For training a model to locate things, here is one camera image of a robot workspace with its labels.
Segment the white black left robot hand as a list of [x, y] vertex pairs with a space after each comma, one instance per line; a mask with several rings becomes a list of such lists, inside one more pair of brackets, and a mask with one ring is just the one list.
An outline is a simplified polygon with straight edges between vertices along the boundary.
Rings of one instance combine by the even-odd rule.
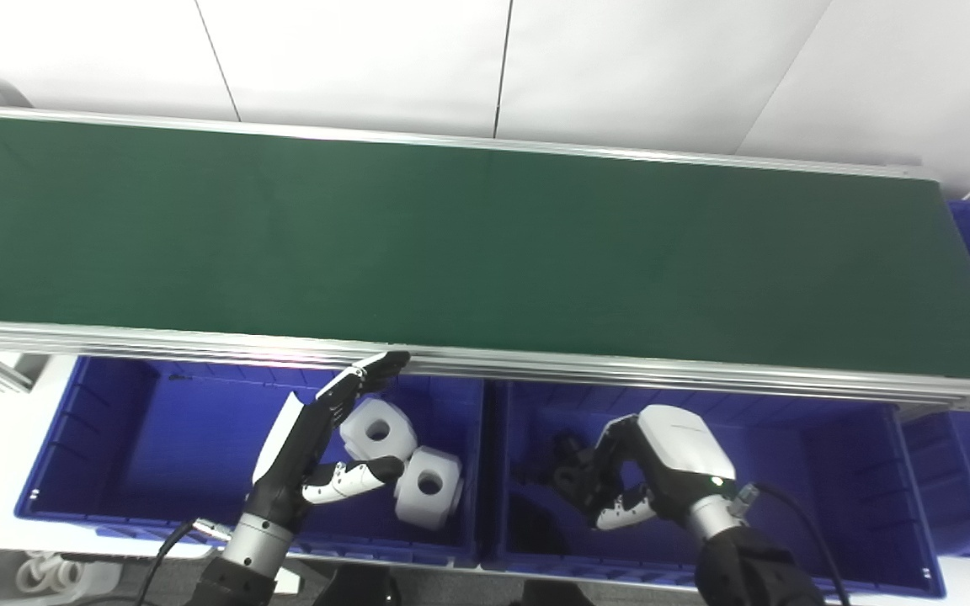
[[407, 465], [394, 455], [334, 464], [323, 464], [321, 458], [333, 430], [346, 421], [359, 396], [380, 391], [410, 359], [407, 350], [374, 354], [335, 375], [312, 401], [301, 403], [292, 395], [290, 402], [299, 404], [299, 413], [292, 422], [277, 422], [270, 429], [239, 523], [297, 534], [312, 507], [397, 482]]

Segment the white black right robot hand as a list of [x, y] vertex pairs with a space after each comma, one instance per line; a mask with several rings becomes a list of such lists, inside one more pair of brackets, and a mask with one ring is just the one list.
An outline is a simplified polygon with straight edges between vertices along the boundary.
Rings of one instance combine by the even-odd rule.
[[655, 517], [706, 542], [748, 524], [733, 506], [738, 475], [730, 457], [691, 411], [651, 404], [613, 419], [592, 464], [603, 490], [588, 513], [593, 529], [610, 532]]

